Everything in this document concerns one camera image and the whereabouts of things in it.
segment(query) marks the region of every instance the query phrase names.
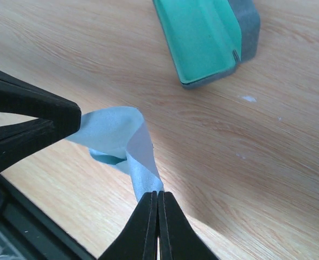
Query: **blue microfiber cloth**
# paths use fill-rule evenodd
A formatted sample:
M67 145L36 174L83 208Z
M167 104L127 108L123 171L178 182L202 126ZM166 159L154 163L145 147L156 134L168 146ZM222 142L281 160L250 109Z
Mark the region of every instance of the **blue microfiber cloth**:
M128 174L137 201L163 191L144 116L134 107L111 107L81 117L80 130L66 138L86 146L93 159Z

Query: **wooden table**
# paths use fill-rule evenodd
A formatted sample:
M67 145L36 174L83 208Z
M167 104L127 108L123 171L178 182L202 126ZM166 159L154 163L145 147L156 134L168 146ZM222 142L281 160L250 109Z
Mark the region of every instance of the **wooden table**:
M257 57L197 90L150 0L0 0L0 70L84 113L138 107L166 190L222 259L319 259L319 0L255 4ZM96 257L136 205L128 176L65 140L3 174Z

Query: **cloth fold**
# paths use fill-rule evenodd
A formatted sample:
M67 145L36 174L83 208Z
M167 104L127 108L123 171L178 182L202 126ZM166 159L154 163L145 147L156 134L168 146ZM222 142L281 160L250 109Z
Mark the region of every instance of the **cloth fold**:
M132 179L137 201L145 192L163 190L144 116L134 107L111 107L81 117L81 127L67 140L86 146L93 159Z

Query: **green container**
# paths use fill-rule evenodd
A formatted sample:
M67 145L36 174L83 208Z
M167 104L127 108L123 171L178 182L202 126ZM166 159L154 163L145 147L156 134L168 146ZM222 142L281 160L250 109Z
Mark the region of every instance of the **green container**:
M252 0L154 0L180 82L192 89L226 77L256 54Z

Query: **table surface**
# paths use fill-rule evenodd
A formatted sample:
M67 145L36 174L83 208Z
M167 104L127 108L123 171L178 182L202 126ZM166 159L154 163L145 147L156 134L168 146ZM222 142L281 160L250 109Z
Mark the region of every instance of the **table surface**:
M222 259L319 259L319 0L255 5L255 59L188 91L151 1L0 0L0 70L83 113L138 107L166 190ZM136 206L128 176L66 140L3 174L96 257Z

